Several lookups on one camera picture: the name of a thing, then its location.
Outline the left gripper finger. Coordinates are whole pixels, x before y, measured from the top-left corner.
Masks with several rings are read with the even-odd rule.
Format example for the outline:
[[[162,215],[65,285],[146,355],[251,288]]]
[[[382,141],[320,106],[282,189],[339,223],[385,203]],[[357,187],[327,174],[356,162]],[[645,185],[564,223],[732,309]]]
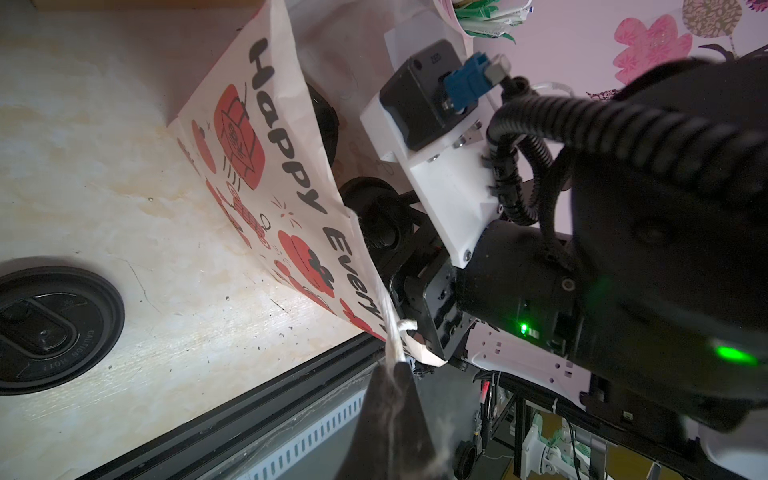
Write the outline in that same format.
[[[338,479],[448,479],[405,362],[372,373],[350,448]]]

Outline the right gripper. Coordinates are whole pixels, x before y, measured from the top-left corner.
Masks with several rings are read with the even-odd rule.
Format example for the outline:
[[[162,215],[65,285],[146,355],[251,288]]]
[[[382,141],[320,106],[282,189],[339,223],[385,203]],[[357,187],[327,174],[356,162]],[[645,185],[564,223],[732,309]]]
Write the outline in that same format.
[[[371,257],[400,318],[417,324],[408,337],[450,362],[473,321],[460,310],[458,269],[428,216],[383,208],[373,221]]]

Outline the white red paper bag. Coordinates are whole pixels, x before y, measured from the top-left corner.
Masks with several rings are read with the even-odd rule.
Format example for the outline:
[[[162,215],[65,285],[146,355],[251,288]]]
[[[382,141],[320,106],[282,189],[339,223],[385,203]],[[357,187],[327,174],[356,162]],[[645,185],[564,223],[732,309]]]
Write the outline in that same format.
[[[215,202],[271,275],[331,314],[386,338],[390,301],[337,181],[386,174],[357,121],[388,69],[395,1],[267,1],[170,123]],[[332,167],[307,88],[336,110]]]

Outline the black cup lid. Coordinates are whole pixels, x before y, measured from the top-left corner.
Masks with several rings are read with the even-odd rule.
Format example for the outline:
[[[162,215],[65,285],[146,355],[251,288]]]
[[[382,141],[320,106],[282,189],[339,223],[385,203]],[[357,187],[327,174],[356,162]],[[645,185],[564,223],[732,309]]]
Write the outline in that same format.
[[[311,84],[307,83],[307,88],[312,101],[328,164],[332,167],[336,159],[339,141],[339,118],[336,110]]]
[[[411,239],[413,223],[397,191],[382,179],[358,177],[340,189],[343,203],[358,217],[369,251],[395,251]]]

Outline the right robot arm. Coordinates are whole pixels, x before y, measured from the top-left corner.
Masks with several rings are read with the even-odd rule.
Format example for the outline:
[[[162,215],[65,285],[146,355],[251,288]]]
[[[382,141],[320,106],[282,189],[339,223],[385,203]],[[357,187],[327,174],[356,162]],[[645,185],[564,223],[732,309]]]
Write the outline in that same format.
[[[767,54],[674,60],[606,100],[437,42],[362,115],[411,190],[344,191],[444,360],[686,479],[767,475]]]

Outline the stack of black lids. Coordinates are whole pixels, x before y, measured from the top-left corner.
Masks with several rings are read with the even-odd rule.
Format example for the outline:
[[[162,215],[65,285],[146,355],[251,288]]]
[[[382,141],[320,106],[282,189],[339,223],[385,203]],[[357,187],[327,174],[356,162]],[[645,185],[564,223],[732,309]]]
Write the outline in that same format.
[[[1,394],[61,386],[102,361],[125,324],[118,290],[70,266],[43,266],[1,277]]]

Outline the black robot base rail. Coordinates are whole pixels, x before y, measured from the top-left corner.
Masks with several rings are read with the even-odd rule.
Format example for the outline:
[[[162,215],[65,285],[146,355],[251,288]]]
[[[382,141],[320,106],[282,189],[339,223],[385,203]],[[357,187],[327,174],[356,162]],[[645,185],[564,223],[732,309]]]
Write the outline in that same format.
[[[372,365],[384,343],[366,333],[84,474],[84,479],[193,479]]]

